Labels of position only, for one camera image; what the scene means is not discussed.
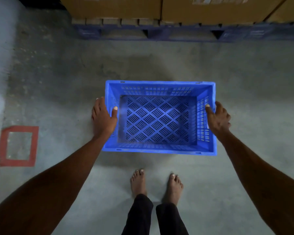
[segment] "person's left arm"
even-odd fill
[[[0,234],[49,235],[70,209],[117,124],[102,97],[92,110],[94,137],[62,162],[27,181],[0,204]]]

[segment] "black pants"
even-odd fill
[[[143,194],[136,196],[122,235],[149,235],[153,207],[147,196]],[[161,235],[188,235],[177,207],[173,203],[158,205],[156,213]]]

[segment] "brown cardboard box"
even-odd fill
[[[283,0],[163,0],[162,21],[184,24],[262,22]]]
[[[160,19],[162,0],[61,0],[76,19]]]
[[[267,21],[294,22],[294,0],[286,0]]]

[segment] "pallet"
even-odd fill
[[[72,19],[84,39],[237,42],[250,40],[294,40],[294,23],[252,25],[183,25],[146,19]]]

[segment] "forearm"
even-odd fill
[[[294,221],[294,180],[266,163],[230,132],[218,138],[265,222],[276,233],[285,228],[294,232],[291,225]]]
[[[0,234],[51,234],[70,209],[107,135],[36,175],[0,204]]]

